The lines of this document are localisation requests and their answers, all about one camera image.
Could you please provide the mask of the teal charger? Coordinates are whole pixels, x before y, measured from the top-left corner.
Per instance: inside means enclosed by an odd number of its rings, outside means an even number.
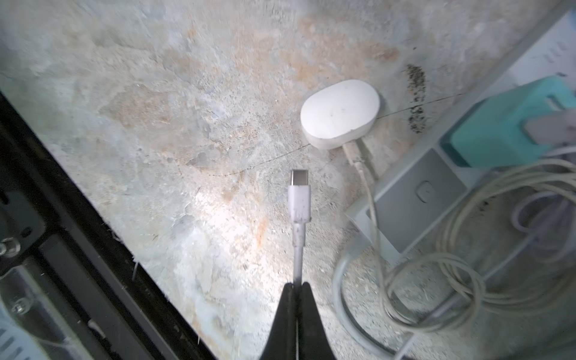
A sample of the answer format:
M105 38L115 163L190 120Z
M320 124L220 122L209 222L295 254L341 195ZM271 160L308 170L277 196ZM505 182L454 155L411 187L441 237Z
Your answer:
M475 104L441 140L459 167L531 164L575 138L575 93L548 76Z

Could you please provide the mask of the white power strip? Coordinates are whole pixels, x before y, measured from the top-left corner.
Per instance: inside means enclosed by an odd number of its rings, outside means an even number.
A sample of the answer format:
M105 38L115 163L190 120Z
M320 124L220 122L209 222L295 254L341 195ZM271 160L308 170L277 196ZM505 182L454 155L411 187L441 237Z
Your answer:
M555 7L376 183L373 198L385 261L398 263L490 170L499 168L458 166L442 149L442 138L475 104L545 77L560 78L575 94L573 1Z

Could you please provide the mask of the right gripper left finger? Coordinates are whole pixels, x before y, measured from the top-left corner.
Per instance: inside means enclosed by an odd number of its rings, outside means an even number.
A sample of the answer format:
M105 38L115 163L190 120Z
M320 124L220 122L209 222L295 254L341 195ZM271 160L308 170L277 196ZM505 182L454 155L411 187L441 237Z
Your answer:
M297 298L292 283L286 283L274 316L262 360L294 360L297 355Z

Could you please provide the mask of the white earbud case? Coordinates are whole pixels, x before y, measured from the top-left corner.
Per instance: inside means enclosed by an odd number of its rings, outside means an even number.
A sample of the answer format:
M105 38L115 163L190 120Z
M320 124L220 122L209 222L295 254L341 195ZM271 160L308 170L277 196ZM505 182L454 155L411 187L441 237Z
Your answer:
M366 135L380 107L381 97L372 85L348 79L318 91L303 103L301 129L313 147L336 149Z

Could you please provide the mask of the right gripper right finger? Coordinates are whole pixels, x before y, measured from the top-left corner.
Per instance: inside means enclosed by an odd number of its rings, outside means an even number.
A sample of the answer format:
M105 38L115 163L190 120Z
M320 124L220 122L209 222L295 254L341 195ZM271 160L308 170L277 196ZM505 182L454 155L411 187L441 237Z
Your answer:
M335 360L323 327L311 285L304 282L299 291L298 358L303 360Z

